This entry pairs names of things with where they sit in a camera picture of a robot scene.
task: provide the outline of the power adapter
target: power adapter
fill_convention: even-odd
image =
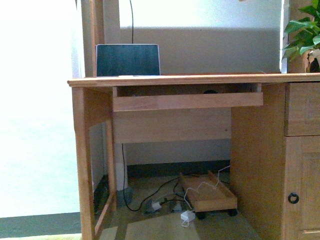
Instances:
[[[190,223],[195,218],[196,214],[193,211],[187,210],[181,213],[181,219],[186,223]]]
[[[145,214],[155,213],[157,210],[161,208],[161,205],[158,201],[154,202],[151,199],[144,205],[143,212]]]

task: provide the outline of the ring pull handle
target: ring pull handle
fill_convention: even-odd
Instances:
[[[298,202],[299,202],[299,196],[298,196],[298,194],[296,194],[295,192],[290,193],[290,195],[288,196],[288,201],[289,201],[289,203],[291,203],[291,204],[296,204],[296,203],[298,203]]]

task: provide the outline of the white power adapter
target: white power adapter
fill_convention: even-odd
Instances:
[[[187,210],[181,213],[181,219],[186,223],[190,223],[195,218],[196,218],[196,214],[193,211]]]
[[[154,209],[154,211],[157,211],[161,208],[161,205],[160,203],[157,201],[157,202],[153,202],[152,203],[152,208]]]

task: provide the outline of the drawer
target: drawer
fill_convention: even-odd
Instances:
[[[320,82],[286,86],[285,136],[320,135]]]
[[[262,106],[261,84],[201,84],[113,89],[113,111],[155,111]]]

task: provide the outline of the laptop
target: laptop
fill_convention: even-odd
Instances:
[[[160,75],[157,44],[98,44],[97,77]]]

